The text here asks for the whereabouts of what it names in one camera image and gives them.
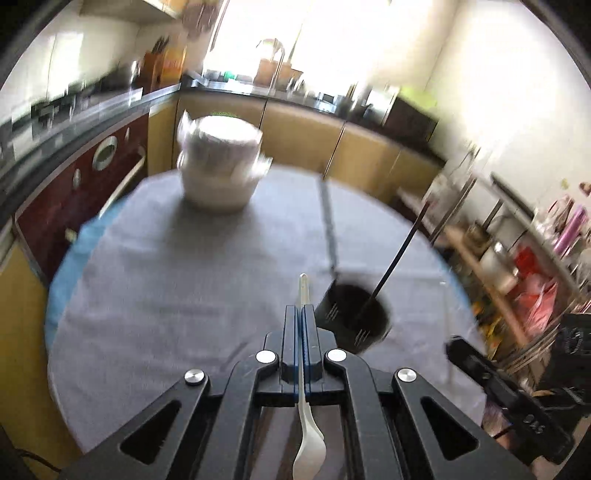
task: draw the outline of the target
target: window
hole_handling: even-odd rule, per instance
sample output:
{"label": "window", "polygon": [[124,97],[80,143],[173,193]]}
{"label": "window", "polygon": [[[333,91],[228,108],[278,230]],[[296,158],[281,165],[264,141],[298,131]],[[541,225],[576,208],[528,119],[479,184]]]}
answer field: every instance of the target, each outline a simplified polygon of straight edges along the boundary
{"label": "window", "polygon": [[365,81],[385,34],[387,0],[228,2],[204,61],[208,70],[254,77],[260,59],[271,55],[270,47],[257,44],[277,38],[285,47],[285,61],[293,50],[291,67],[304,72],[309,88],[344,95],[349,85]]}

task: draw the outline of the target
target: gray tablecloth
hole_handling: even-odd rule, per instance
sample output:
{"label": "gray tablecloth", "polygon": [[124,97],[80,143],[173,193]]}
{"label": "gray tablecloth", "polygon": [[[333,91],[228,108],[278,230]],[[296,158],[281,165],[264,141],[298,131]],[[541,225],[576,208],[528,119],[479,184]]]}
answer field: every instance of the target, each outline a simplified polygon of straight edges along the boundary
{"label": "gray tablecloth", "polygon": [[[374,286],[410,224],[338,183],[329,192],[339,271]],[[246,209],[222,216],[187,203],[176,171],[143,181],[94,250],[50,352],[51,390],[82,451],[187,369],[228,371],[256,352],[297,302],[302,272],[317,303],[330,284],[318,176],[273,167]],[[483,394],[443,352],[451,334],[482,346],[455,282],[418,234],[381,293],[392,330],[363,356],[416,369],[480,422]]]}

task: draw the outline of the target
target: stove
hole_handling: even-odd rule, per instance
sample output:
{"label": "stove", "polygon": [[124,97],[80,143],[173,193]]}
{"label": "stove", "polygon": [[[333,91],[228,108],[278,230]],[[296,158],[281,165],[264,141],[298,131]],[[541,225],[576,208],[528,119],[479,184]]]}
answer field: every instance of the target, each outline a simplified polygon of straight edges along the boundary
{"label": "stove", "polygon": [[0,125],[0,176],[35,146],[73,121],[97,109],[136,101],[141,96],[142,89],[109,90],[99,81],[89,85],[72,84],[62,97],[31,105],[30,113]]}

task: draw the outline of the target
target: bottle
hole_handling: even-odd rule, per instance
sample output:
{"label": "bottle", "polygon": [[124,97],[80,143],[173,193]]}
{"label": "bottle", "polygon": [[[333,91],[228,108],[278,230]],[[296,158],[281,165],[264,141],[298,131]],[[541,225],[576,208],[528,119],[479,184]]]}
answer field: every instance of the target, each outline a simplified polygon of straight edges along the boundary
{"label": "bottle", "polygon": [[560,235],[560,238],[554,245],[554,252],[562,258],[565,252],[569,249],[572,243],[575,241],[581,226],[587,221],[587,210],[583,205],[578,205],[575,208],[572,218],[569,220],[566,227]]}

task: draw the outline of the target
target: white spoon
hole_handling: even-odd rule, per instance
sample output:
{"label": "white spoon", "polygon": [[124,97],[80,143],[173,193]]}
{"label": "white spoon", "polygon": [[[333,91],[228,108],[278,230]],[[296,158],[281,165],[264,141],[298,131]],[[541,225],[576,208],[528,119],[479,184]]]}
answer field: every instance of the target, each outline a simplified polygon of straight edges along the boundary
{"label": "white spoon", "polygon": [[[300,275],[300,311],[304,305],[309,303],[308,276],[302,273]],[[300,413],[302,440],[300,450],[295,456],[292,473],[293,480],[312,480],[324,463],[326,445],[324,444],[324,435],[312,417],[310,404],[306,401],[301,342],[298,342],[298,345],[298,412]]]}

